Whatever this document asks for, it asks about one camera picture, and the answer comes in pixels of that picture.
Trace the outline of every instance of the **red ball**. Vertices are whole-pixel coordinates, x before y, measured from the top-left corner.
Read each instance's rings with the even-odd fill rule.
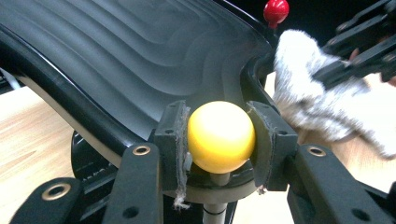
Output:
[[[289,14],[289,4],[286,0],[270,0],[264,8],[264,18],[268,26],[275,29]]]

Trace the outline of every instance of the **wooden table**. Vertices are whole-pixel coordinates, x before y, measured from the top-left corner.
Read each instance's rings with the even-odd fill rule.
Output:
[[[266,87],[273,92],[269,77]],[[73,176],[70,144],[73,129],[28,88],[0,95],[0,223],[8,223],[26,197],[42,183]],[[388,192],[396,180],[396,161],[379,159],[355,138],[326,143],[309,133],[305,142],[321,143],[336,153],[360,181]],[[293,223],[285,192],[256,193],[239,202],[235,224]]]

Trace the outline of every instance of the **black curved surface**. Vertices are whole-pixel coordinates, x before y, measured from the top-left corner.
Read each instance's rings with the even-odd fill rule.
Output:
[[[147,140],[174,101],[243,105],[241,69],[270,51],[261,34],[209,0],[0,0],[0,24],[0,47],[9,50],[2,60],[19,61],[28,86],[93,137],[117,140],[110,148],[119,155],[122,145]]]

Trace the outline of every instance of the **gray cloth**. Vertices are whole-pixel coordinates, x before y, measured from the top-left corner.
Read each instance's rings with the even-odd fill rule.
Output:
[[[274,101],[282,117],[294,127],[321,133],[328,141],[361,134],[381,156],[394,157],[394,123],[387,119],[395,117],[391,111],[395,105],[384,105],[384,95],[372,91],[360,78],[352,77],[328,91],[312,78],[320,68],[337,60],[322,52],[304,32],[289,30],[281,35],[276,50]]]

